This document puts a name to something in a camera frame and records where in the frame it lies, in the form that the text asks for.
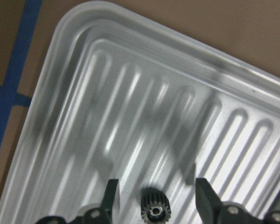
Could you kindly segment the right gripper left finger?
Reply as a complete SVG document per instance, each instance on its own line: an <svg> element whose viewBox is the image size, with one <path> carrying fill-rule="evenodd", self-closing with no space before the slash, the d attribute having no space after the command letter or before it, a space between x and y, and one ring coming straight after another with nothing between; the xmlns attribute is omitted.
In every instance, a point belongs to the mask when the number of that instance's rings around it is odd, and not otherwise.
<svg viewBox="0 0 280 224"><path fill-rule="evenodd" d="M108 180L100 208L106 212L112 224L119 223L120 195L118 179Z"/></svg>

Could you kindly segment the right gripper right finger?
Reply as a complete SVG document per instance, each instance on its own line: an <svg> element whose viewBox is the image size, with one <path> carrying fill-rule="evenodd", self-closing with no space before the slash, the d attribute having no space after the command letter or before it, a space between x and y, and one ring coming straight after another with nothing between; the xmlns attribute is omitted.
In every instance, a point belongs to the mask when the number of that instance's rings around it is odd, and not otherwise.
<svg viewBox="0 0 280 224"><path fill-rule="evenodd" d="M203 224L216 224L223 203L205 178L196 178L196 209Z"/></svg>

